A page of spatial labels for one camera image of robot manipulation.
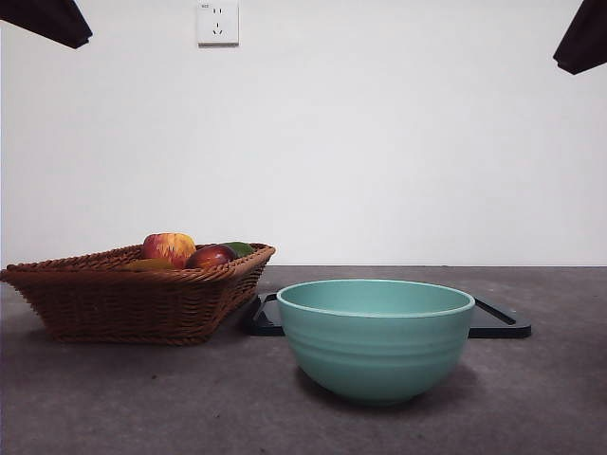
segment tray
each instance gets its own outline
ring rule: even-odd
[[[525,338],[531,324],[515,310],[504,308],[484,298],[474,298],[469,338]],[[262,294],[251,304],[243,318],[243,328],[258,337],[283,336],[276,294]]]

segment brown basket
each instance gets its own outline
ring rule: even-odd
[[[9,265],[10,283],[60,341],[188,345],[254,297],[272,246],[209,269],[129,271],[141,245],[41,263]]]

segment ceramic bowl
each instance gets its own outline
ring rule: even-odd
[[[386,406],[441,381],[457,363],[474,297],[423,282],[328,280],[278,293],[288,344],[321,386]]]

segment wall outlet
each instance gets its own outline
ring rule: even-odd
[[[238,46],[238,2],[202,1],[197,16],[198,46]]]

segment red apple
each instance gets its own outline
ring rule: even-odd
[[[175,268],[183,268],[196,251],[192,237],[179,233],[150,234],[141,246],[141,259],[165,258]]]
[[[207,268],[226,264],[238,256],[234,250],[225,245],[209,245],[197,250],[186,262],[186,268]]]

